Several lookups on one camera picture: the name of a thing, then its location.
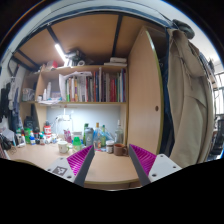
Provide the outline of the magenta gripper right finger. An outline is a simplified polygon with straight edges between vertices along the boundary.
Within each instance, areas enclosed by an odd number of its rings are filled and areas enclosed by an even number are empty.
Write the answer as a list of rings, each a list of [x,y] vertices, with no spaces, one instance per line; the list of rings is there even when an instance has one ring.
[[[155,155],[133,144],[129,145],[129,156],[142,186],[181,170],[181,167],[165,154]]]

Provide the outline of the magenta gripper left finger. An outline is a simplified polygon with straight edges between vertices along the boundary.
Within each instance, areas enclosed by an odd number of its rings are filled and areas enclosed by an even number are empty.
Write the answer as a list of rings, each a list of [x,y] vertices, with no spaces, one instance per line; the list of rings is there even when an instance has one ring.
[[[46,171],[83,187],[94,155],[94,147],[88,146],[67,158],[59,157]]]

